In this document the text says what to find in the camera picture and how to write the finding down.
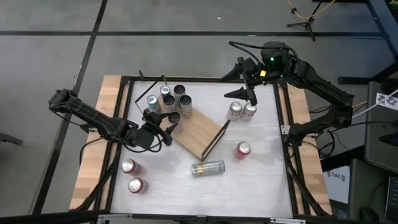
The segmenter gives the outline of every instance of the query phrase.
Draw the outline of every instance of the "wooden board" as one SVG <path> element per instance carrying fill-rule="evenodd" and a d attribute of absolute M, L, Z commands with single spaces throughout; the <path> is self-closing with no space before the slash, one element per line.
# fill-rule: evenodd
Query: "wooden board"
<path fill-rule="evenodd" d="M 96 109 L 102 113 L 112 116 L 116 98 L 118 95 L 119 84 L 121 76 L 119 75 L 105 75 L 99 97 L 96 105 Z M 304 91 L 296 87 L 289 85 L 289 97 L 290 105 L 293 111 L 294 121 L 297 123 L 306 123 L 310 121 L 310 114 L 308 112 L 307 100 L 305 98 Z M 285 124 L 287 122 L 287 113 L 285 108 L 285 101 L 282 89 L 280 89 L 280 101 L 282 105 L 282 111 L 284 115 Z M 125 100 L 122 100 L 122 107 L 124 107 Z M 90 133 L 87 141 L 96 139 L 96 133 Z M 315 140 L 306 137 L 305 141 L 315 144 Z M 73 193 L 70 208 L 79 206 L 84 199 L 93 190 L 93 187 L 98 183 L 98 179 L 101 172 L 101 166 L 104 159 L 106 143 L 104 141 L 98 141 L 88 146 L 83 155 L 83 160 L 79 170 L 79 174 L 76 180 L 75 191 Z M 313 147 L 303 144 L 300 149 L 300 156 L 302 161 L 303 173 L 305 177 L 305 184 L 308 187 L 315 200 L 322 206 L 322 208 L 331 214 L 331 208 L 329 204 L 329 198 L 326 191 L 325 180 L 323 178 L 323 172 L 318 157 L 318 151 Z M 303 205 L 301 194 L 298 188 L 295 188 L 297 203 L 299 212 L 303 213 Z"/>
<path fill-rule="evenodd" d="M 166 111 L 162 97 L 158 98 L 162 111 Z M 164 119 L 160 127 L 165 130 L 172 123 L 168 119 Z M 172 133 L 172 137 L 188 151 L 192 152 L 200 161 L 210 152 L 208 146 L 217 136 L 221 126 L 212 121 L 206 115 L 192 108 L 192 116 L 183 118 L 181 116 L 180 124 L 182 131 L 180 133 Z"/>

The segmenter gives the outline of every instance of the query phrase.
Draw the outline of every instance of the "wooden tray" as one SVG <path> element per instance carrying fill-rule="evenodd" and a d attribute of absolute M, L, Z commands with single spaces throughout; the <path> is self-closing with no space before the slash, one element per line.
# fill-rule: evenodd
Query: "wooden tray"
<path fill-rule="evenodd" d="M 166 109 L 163 103 L 163 98 L 158 97 L 162 113 L 166 113 Z M 186 149 L 188 149 L 193 155 L 197 156 L 200 161 L 204 161 L 206 156 L 211 152 L 217 142 L 223 137 L 229 121 L 227 121 L 223 127 L 216 124 L 206 115 L 192 108 L 192 116 L 190 118 L 181 117 L 182 131 L 180 133 L 172 133 L 174 141 L 177 141 Z M 160 127 L 166 129 L 171 126 L 172 123 L 164 118 Z"/>

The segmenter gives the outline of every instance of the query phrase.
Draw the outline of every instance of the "red soda can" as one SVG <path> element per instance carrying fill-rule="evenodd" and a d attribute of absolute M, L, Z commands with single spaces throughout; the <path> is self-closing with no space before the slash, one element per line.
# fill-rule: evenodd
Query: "red soda can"
<path fill-rule="evenodd" d="M 141 172 L 141 165 L 132 159 L 126 159 L 122 163 L 122 171 L 125 174 L 137 175 Z"/>
<path fill-rule="evenodd" d="M 141 178 L 135 177 L 129 182 L 129 191 L 133 194 L 143 194 L 148 190 L 148 183 Z"/>
<path fill-rule="evenodd" d="M 236 150 L 234 152 L 235 158 L 244 159 L 251 152 L 251 146 L 243 141 L 239 142 L 238 146 L 236 146 Z"/>

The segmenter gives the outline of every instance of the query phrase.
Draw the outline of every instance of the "sticker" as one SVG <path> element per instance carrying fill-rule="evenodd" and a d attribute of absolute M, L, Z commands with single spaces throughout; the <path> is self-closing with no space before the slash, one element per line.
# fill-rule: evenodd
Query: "sticker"
<path fill-rule="evenodd" d="M 264 71 L 264 70 L 262 70 L 261 73 L 260 73 L 260 76 L 261 76 L 261 77 L 265 77 L 266 75 L 267 75 L 267 72 Z"/>
<path fill-rule="evenodd" d="M 384 101 L 379 103 L 380 106 L 385 106 L 386 108 L 390 108 L 390 109 L 398 111 L 398 98 L 377 93 L 376 103 L 378 103 L 382 100 L 384 100 Z"/>

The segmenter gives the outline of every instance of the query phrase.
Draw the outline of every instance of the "can lid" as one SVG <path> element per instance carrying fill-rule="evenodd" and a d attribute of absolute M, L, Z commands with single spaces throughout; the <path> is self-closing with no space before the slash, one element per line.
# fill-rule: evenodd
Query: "can lid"
<path fill-rule="evenodd" d="M 177 122 L 179 122 L 179 121 L 180 121 L 180 118 L 181 118 L 181 116 L 180 116 L 180 114 L 179 114 L 178 112 L 171 112 L 171 113 L 169 114 L 169 121 L 170 121 L 171 123 L 177 123 Z"/>
<path fill-rule="evenodd" d="M 140 178 L 135 177 L 129 182 L 129 190 L 131 193 L 138 193 L 142 190 L 143 185 L 143 181 Z"/>
<path fill-rule="evenodd" d="M 246 103 L 245 107 L 248 111 L 256 111 L 257 110 L 257 106 L 252 106 L 250 102 Z"/>
<path fill-rule="evenodd" d="M 235 111 L 242 110 L 242 104 L 240 102 L 232 102 L 230 108 Z"/>
<path fill-rule="evenodd" d="M 187 106 L 187 105 L 191 104 L 191 102 L 192 102 L 191 96 L 183 95 L 180 98 L 181 105 Z"/>
<path fill-rule="evenodd" d="M 247 142 L 240 142 L 238 150 L 243 154 L 249 154 L 251 152 L 251 146 Z"/>
<path fill-rule="evenodd" d="M 161 93 L 161 94 L 168 94 L 168 93 L 170 93 L 170 87 L 169 87 L 169 86 L 161 86 L 161 87 L 160 87 L 160 93 Z"/>
<path fill-rule="evenodd" d="M 149 96 L 147 97 L 147 101 L 148 101 L 148 103 L 150 103 L 150 104 L 154 104 L 154 103 L 156 103 L 156 101 L 157 101 L 157 97 L 156 97 L 155 95 L 149 95 Z"/>
<path fill-rule="evenodd" d="M 174 87 L 174 93 L 178 95 L 185 93 L 185 87 L 183 85 L 176 85 Z"/>
<path fill-rule="evenodd" d="M 173 103 L 175 102 L 175 98 L 174 98 L 174 96 L 165 96 L 164 97 L 164 99 L 163 99 L 163 103 L 165 104 L 165 105 L 173 105 Z"/>
<path fill-rule="evenodd" d="M 136 169 L 136 163 L 132 159 L 126 159 L 122 163 L 123 172 L 134 172 Z"/>

